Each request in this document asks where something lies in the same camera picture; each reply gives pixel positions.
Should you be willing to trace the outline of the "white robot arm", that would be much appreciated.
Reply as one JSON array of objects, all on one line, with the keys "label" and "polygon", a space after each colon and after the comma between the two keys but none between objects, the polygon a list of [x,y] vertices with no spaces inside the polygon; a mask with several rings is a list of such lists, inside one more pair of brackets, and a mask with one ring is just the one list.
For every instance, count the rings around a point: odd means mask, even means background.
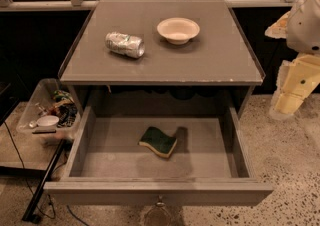
[{"label": "white robot arm", "polygon": [[320,0],[297,0],[290,11],[269,26],[265,35],[286,40],[298,55],[279,67],[269,114],[290,118],[320,84]]}]

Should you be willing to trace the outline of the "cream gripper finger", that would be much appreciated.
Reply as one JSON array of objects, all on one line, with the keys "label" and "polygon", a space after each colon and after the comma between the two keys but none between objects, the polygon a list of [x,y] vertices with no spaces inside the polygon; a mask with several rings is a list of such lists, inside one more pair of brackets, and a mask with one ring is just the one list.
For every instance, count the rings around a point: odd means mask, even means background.
[{"label": "cream gripper finger", "polygon": [[275,23],[269,26],[265,31],[265,35],[274,39],[286,39],[289,14],[290,12],[286,12]]},{"label": "cream gripper finger", "polygon": [[319,84],[319,55],[299,53],[293,61],[284,60],[279,67],[269,115],[276,120],[290,118]]}]

